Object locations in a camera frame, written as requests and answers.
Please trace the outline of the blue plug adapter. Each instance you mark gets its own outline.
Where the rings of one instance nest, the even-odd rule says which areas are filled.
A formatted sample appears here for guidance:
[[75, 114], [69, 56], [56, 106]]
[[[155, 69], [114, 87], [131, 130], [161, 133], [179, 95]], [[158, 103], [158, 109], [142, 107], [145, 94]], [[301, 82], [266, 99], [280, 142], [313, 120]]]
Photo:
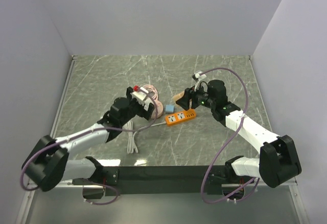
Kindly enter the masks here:
[[174, 105], [166, 105], [165, 106], [165, 113], [166, 114], [173, 114], [173, 113], [175, 113], [175, 111], [176, 111], [176, 108], [175, 108]]

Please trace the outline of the orange power strip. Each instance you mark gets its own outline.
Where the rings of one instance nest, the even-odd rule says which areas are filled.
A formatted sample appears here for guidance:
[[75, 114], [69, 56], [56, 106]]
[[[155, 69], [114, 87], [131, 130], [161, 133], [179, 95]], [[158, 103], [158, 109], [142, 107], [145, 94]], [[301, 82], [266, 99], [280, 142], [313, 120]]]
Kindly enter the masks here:
[[179, 112], [167, 115], [165, 117], [165, 121], [166, 121], [167, 126], [171, 127], [171, 126], [175, 126], [180, 123], [195, 119], [196, 116], [197, 116], [197, 114], [196, 114], [195, 110], [189, 109], [189, 110], [183, 110], [183, 111], [179, 111]]

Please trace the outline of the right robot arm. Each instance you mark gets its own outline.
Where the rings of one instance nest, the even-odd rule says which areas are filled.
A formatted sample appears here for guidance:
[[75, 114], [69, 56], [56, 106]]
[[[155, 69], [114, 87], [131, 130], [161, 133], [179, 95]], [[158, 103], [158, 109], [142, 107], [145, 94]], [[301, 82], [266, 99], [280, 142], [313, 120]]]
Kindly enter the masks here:
[[301, 174], [293, 139], [268, 131], [245, 115], [228, 100], [223, 81], [209, 81], [206, 88], [202, 85], [187, 88], [176, 104], [184, 110], [199, 106], [209, 108], [216, 121], [237, 132], [259, 153], [258, 158], [237, 156], [226, 161], [221, 179], [235, 183], [241, 177], [260, 178], [269, 187], [275, 188]]

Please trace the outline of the black base bar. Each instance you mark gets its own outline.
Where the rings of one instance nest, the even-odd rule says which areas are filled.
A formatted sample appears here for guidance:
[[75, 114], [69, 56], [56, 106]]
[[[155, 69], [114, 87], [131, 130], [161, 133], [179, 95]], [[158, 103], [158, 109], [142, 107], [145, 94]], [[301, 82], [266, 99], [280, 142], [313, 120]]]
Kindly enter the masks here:
[[[197, 193], [208, 166], [105, 166], [93, 180], [115, 188], [119, 194]], [[224, 184], [244, 184], [249, 176], [237, 176], [231, 167], [215, 165], [207, 177], [204, 192], [221, 195]]]

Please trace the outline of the pink round power socket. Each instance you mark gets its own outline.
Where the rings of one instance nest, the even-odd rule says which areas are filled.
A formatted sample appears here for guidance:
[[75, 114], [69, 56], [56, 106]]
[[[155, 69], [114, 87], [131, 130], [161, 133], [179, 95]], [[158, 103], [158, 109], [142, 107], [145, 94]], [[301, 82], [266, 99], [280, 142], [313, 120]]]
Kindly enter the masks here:
[[157, 107], [157, 110], [153, 110], [153, 113], [151, 115], [151, 119], [154, 119], [154, 118], [160, 118], [163, 114], [163, 111], [164, 111], [164, 107], [163, 107], [163, 104], [158, 101], [158, 100], [155, 100], [155, 104], [156, 104], [156, 107]]

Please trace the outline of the aluminium rail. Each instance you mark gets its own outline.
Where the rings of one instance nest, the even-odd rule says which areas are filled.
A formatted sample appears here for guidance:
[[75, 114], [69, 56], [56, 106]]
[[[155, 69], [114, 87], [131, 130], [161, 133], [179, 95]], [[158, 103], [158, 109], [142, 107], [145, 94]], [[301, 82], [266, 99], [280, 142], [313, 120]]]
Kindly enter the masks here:
[[283, 168], [280, 171], [273, 171], [270, 168], [259, 169], [260, 178], [266, 185], [271, 188], [275, 188], [280, 184], [290, 180], [298, 175], [298, 169], [295, 167]]

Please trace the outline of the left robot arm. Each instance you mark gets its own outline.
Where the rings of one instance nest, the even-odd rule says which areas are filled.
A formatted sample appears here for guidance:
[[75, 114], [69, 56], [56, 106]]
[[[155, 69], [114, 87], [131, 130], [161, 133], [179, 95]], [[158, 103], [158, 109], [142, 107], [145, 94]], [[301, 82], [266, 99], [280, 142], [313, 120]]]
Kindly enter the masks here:
[[74, 178], [85, 178], [90, 184], [100, 182], [101, 165], [96, 160], [73, 163], [71, 158], [93, 146], [112, 141], [126, 131], [123, 126], [135, 116], [150, 120], [153, 114], [158, 114], [158, 109], [149, 92], [143, 87], [128, 87], [125, 97], [116, 98], [110, 109], [91, 127], [64, 137], [46, 135], [40, 138], [22, 165], [21, 188], [29, 190], [24, 185], [24, 176], [42, 191], [50, 191], [61, 181]]

